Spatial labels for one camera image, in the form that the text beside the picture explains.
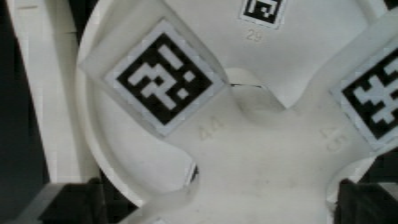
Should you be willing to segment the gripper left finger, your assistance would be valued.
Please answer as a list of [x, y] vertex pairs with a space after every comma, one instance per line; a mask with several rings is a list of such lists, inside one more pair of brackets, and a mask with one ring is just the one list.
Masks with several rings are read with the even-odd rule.
[[14, 224], [106, 224], [102, 184], [47, 184], [17, 216]]

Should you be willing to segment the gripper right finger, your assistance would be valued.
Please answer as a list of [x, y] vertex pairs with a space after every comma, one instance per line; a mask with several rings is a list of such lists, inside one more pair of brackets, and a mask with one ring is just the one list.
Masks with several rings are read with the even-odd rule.
[[376, 183], [339, 182], [333, 224], [398, 224], [398, 199]]

